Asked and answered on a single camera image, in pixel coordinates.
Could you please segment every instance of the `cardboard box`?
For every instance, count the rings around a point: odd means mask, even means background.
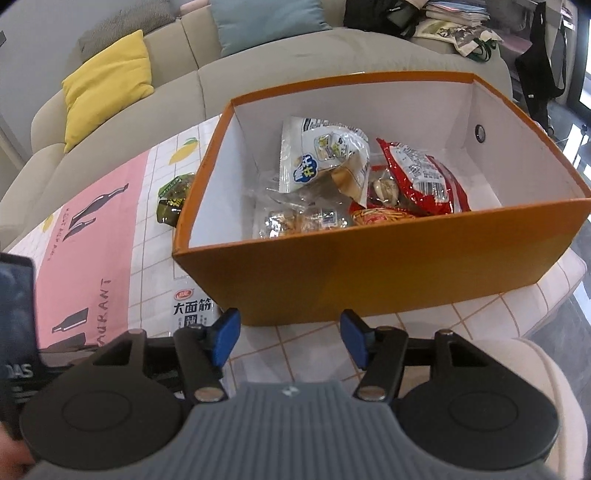
[[[290,115],[354,125],[428,151],[473,211],[252,239],[258,172],[278,168]],[[485,141],[476,139],[477,125]],[[174,258],[246,325],[431,307],[535,283],[591,211],[591,190],[551,139],[474,74],[387,72],[250,93],[225,109],[174,238]]]

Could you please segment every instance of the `device screen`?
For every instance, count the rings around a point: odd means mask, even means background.
[[[37,334],[30,259],[0,254],[0,359],[9,378],[33,376]]]

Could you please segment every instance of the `gray striped pillow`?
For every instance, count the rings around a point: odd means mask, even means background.
[[[170,0],[140,0],[103,20],[78,39],[82,62],[137,30],[143,30],[147,35],[172,22],[174,15]]]

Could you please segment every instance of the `red package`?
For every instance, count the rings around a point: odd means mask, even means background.
[[[377,140],[400,193],[425,214],[470,211],[466,192],[441,162],[402,143]]]

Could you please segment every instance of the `green snack package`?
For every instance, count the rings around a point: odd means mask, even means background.
[[[179,175],[158,191],[158,206],[156,207],[156,220],[158,223],[176,227],[178,217],[183,209],[184,201],[189,194],[195,178],[194,173]]]

